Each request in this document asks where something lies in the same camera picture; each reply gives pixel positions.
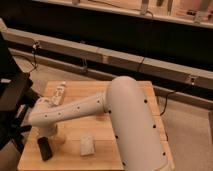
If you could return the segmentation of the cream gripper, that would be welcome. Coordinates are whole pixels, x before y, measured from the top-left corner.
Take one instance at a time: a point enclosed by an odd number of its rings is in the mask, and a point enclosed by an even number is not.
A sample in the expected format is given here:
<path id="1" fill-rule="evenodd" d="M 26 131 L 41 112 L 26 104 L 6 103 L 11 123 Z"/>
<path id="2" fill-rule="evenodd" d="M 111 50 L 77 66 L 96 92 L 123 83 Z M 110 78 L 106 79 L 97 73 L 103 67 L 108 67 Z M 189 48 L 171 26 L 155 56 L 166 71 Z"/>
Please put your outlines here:
<path id="1" fill-rule="evenodd" d="M 63 132 L 60 131 L 59 128 L 56 129 L 56 132 L 54 135 L 49 137 L 49 141 L 52 144 L 63 144 L 66 140 L 66 136 Z"/>

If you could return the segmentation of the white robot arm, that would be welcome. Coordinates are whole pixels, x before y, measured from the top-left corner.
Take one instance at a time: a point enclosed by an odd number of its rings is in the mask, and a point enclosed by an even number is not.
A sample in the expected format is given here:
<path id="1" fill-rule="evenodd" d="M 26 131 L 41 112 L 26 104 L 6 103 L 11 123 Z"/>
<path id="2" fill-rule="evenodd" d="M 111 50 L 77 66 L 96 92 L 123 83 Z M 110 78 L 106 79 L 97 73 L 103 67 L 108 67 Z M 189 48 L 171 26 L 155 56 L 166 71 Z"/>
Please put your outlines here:
<path id="1" fill-rule="evenodd" d="M 104 91 L 57 107 L 40 98 L 28 122 L 49 137 L 57 122 L 102 113 L 110 117 L 124 171 L 172 171 L 145 91 L 131 77 L 117 77 Z"/>

